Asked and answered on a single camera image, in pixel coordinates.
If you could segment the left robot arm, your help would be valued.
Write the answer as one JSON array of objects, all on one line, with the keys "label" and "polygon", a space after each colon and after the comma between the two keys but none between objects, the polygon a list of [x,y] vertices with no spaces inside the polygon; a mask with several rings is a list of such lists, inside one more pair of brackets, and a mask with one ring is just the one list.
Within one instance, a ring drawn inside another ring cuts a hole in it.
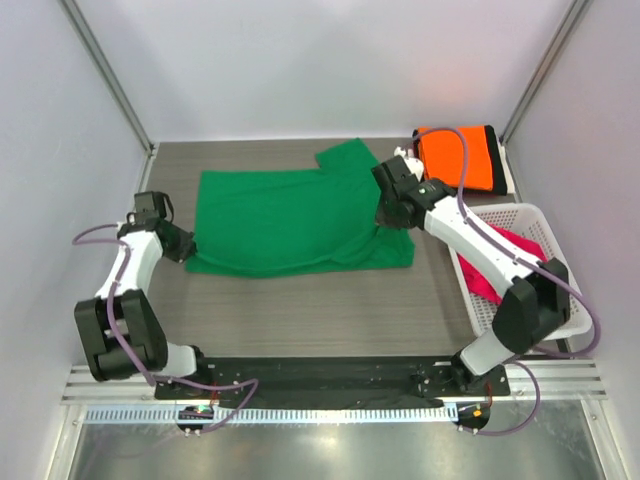
[{"label": "left robot arm", "polygon": [[174,224],[169,196],[134,195],[134,209],[114,226],[118,246],[111,271],[96,294],[78,302],[74,318],[93,378],[125,380],[141,374],[150,382],[176,382],[190,398],[205,397],[213,385],[204,354],[196,346],[167,340],[147,298],[156,265],[182,264],[196,252],[194,234]]}]

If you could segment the green t-shirt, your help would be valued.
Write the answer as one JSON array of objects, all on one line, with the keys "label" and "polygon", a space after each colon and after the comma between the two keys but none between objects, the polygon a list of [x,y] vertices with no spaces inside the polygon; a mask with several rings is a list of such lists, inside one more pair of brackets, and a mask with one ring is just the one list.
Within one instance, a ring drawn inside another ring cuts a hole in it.
[{"label": "green t-shirt", "polygon": [[275,278],[411,266],[409,233],[375,222],[378,161],[366,144],[351,139],[315,160],[306,170],[203,172],[187,272]]}]

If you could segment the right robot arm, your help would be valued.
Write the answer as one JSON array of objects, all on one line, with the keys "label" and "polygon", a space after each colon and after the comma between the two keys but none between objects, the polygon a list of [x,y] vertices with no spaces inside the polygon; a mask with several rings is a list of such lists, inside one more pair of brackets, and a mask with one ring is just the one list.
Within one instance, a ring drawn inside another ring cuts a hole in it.
[{"label": "right robot arm", "polygon": [[569,272],[514,245],[469,210],[438,179],[419,177],[413,159],[395,156],[372,169],[380,189],[375,221],[395,229],[419,228],[469,262],[501,297],[490,328],[450,360],[453,388],[473,395],[487,376],[537,346],[570,318]]}]

